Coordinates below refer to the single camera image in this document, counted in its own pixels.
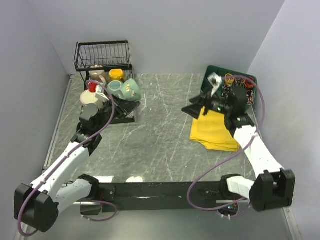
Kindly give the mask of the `yellow cup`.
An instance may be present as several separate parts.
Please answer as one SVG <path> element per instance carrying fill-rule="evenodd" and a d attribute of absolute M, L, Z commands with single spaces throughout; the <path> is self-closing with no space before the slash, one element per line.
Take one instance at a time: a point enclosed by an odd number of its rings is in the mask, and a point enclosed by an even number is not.
<path fill-rule="evenodd" d="M 122 69 L 116 68 L 111 69 L 108 73 L 110 81 L 120 81 L 122 82 L 125 79 L 125 73 Z"/>

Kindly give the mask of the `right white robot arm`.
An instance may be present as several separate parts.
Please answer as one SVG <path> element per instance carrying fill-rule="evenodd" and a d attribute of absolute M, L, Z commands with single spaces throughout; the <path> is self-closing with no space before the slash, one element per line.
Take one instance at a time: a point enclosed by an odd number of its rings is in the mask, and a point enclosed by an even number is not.
<path fill-rule="evenodd" d="M 226 129 L 241 146 L 253 168 L 255 180 L 238 174 L 223 176 L 219 182 L 222 198 L 231 199 L 235 194 L 239 195 L 248 199 L 257 212 L 289 207 L 293 201 L 296 176 L 272 156 L 247 114 L 246 104 L 246 90 L 233 86 L 226 98 L 213 93 L 192 98 L 182 112 L 194 119 L 206 116 L 210 111 L 223 114 Z"/>

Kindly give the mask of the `pink mug purple interior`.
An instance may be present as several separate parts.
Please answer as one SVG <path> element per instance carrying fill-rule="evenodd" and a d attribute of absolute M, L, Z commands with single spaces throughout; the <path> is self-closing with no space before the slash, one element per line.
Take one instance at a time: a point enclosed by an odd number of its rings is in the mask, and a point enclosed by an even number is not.
<path fill-rule="evenodd" d="M 103 69 L 98 70 L 91 70 L 89 71 L 90 79 L 94 81 L 98 81 L 100 83 L 103 83 L 104 85 L 107 84 L 107 75 L 106 72 Z"/>

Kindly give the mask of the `red mug white squiggles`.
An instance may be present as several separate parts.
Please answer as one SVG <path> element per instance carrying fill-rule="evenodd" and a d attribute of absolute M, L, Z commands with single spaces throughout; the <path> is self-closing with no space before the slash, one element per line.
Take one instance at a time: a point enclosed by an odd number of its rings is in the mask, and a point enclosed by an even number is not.
<path fill-rule="evenodd" d="M 95 93 L 99 85 L 96 82 L 87 82 L 86 88 L 89 92 Z"/>

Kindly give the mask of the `small teal cup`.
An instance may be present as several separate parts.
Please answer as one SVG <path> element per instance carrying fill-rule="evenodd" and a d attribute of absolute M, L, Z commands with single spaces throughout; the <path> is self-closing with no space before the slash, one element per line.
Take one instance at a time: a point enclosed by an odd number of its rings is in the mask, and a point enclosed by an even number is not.
<path fill-rule="evenodd" d="M 130 78 L 122 84 L 119 97 L 125 101 L 140 101 L 142 98 L 142 91 L 137 82 L 133 78 Z"/>

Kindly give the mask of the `blue-green glazed mug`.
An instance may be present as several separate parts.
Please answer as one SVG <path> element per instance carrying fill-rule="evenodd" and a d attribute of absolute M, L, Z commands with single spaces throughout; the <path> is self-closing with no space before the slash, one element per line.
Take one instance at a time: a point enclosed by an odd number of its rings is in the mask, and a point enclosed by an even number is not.
<path fill-rule="evenodd" d="M 108 92 L 114 96 L 118 96 L 121 93 L 123 83 L 119 80 L 110 81 L 107 85 Z"/>

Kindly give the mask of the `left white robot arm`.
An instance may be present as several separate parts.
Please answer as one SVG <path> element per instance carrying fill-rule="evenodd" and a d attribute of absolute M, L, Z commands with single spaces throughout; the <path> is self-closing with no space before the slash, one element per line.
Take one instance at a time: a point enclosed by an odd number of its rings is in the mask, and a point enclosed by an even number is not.
<path fill-rule="evenodd" d="M 22 236 L 32 235 L 23 231 L 22 224 L 44 233 L 59 214 L 79 200 L 106 204 L 99 180 L 93 176 L 83 174 L 72 184 L 63 184 L 97 149 L 101 132 L 115 119 L 126 118 L 139 105 L 139 101 L 110 96 L 102 108 L 93 103 L 82 107 L 76 132 L 60 157 L 41 176 L 30 184 L 20 184 L 14 192 L 14 218 Z"/>

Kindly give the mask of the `white floral mug green interior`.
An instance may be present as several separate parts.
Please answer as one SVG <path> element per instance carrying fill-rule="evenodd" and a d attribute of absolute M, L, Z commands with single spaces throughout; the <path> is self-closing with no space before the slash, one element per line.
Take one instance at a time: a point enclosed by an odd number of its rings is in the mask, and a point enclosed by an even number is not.
<path fill-rule="evenodd" d="M 89 104 L 94 104 L 99 109 L 102 107 L 102 102 L 96 97 L 96 93 L 90 92 L 89 90 L 83 91 L 79 97 L 79 100 L 83 107 Z"/>

